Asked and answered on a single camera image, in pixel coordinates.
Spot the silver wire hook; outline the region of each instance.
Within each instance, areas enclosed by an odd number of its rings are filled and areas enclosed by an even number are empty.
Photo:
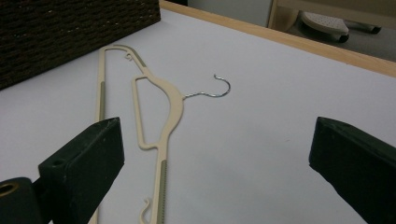
[[[214,75],[214,78],[215,78],[215,79],[218,79],[218,80],[221,80],[221,81],[224,81],[225,83],[227,83],[227,85],[228,85],[228,90],[227,90],[226,92],[222,93],[222,94],[209,94],[209,93],[200,91],[200,92],[196,92],[196,93],[192,93],[192,94],[185,95],[185,96],[184,96],[184,99],[187,99],[187,98],[192,97],[192,96],[197,96],[197,95],[205,95],[205,96],[209,96],[209,97],[222,97],[222,96],[227,95],[227,94],[230,92],[230,90],[231,90],[231,84],[230,84],[230,82],[228,82],[226,79],[224,79],[224,78],[222,78],[222,77],[216,76],[216,74]]]

